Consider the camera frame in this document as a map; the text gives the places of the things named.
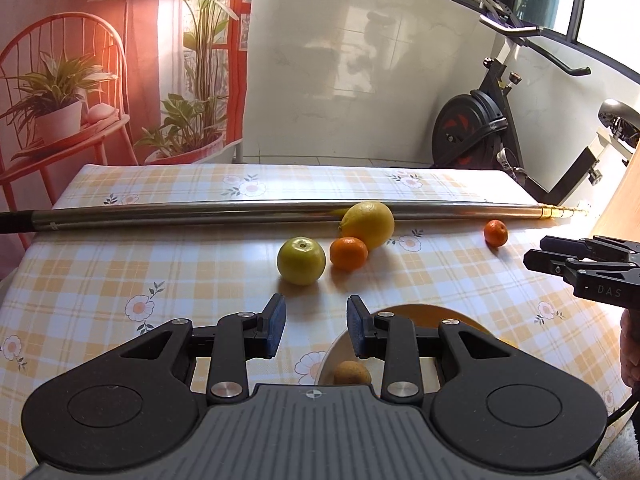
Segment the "person's right hand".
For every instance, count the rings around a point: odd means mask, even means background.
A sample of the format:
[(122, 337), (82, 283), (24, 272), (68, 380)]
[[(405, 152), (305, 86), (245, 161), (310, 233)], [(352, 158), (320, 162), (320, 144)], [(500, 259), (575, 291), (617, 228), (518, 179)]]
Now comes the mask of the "person's right hand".
[(620, 318), (620, 377), (626, 386), (639, 385), (639, 343), (631, 337), (630, 311), (625, 310)]

